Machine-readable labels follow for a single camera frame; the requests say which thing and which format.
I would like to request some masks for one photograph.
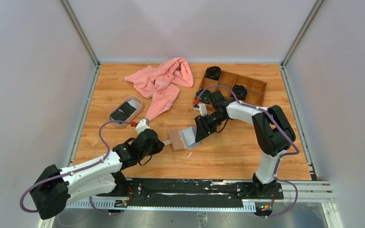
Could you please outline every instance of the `wooden tray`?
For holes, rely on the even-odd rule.
[[[245,99],[245,102],[256,106],[262,106],[262,103],[264,102],[265,90],[267,88],[267,82],[260,81],[251,77],[245,77],[224,70],[221,71],[221,76],[218,81],[210,78],[205,78],[204,75],[201,81],[201,85],[199,86],[199,89],[205,89],[212,85],[225,86],[229,89],[232,89],[233,86],[235,85],[242,85],[248,89],[248,94]],[[226,89],[214,87],[210,88],[209,90],[211,92],[220,90],[220,92],[226,99],[230,99],[230,91]],[[213,108],[210,104],[207,104],[207,109],[213,109]]]

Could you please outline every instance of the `cardboard piece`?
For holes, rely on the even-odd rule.
[[[192,126],[181,131],[169,130],[169,136],[175,150],[189,149],[201,144],[200,142],[195,142],[196,130]]]

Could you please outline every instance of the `metal bracket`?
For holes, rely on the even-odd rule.
[[[129,187],[132,189],[133,197],[141,197],[142,196],[142,183],[130,184]]]
[[[339,216],[336,203],[321,203],[325,219],[330,228],[343,228],[341,217]]]
[[[283,191],[280,183],[275,183],[270,191],[265,192],[265,196],[257,196],[256,191],[254,190],[253,183],[246,182],[238,182],[236,184],[237,197],[239,199],[263,199],[263,200],[271,200],[273,192],[275,199],[283,199]]]
[[[145,207],[145,206],[128,206],[126,208],[115,207],[115,204],[121,201],[120,198],[96,197],[92,199],[97,209],[106,210],[166,210],[166,211],[228,211],[228,212],[256,212],[254,202],[243,201],[242,208],[204,208],[204,207]],[[89,198],[81,199],[70,204],[67,208],[91,209]]]
[[[242,180],[224,180],[222,182],[212,182],[213,185],[223,185],[229,183],[237,183]],[[298,202],[318,202],[318,203],[334,203],[334,195],[331,191],[331,186],[327,181],[308,181],[308,180],[293,180],[298,189]],[[275,200],[276,202],[293,202],[296,192],[293,186],[286,183],[281,183],[283,190],[283,199]],[[270,202],[270,199],[243,199],[249,202]]]

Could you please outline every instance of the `black wire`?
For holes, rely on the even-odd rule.
[[[152,156],[153,156],[153,154],[150,154],[150,158],[149,158],[149,160],[147,160],[147,162],[145,162],[143,165],[141,164],[141,161],[138,161],[138,163],[139,163],[139,165],[140,166],[144,166],[144,165],[146,165],[151,159],[152,159]]]
[[[224,122],[224,125],[223,125],[223,127],[221,128],[221,130],[220,131],[218,131],[218,130],[216,130],[216,133],[220,133],[220,132],[222,132],[223,131],[223,129],[224,129],[224,127],[226,126],[226,124],[227,124],[227,122],[229,121],[229,119],[227,119],[225,122]]]

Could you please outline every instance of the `metal floor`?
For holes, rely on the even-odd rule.
[[[274,214],[287,206],[282,202],[274,204]],[[70,227],[78,228],[327,228],[321,203],[297,203],[289,213],[278,218],[262,220],[245,212],[192,212],[130,210],[118,216],[106,216],[92,209],[66,209],[59,215],[62,224],[81,222]],[[53,228],[61,228],[58,216]]]

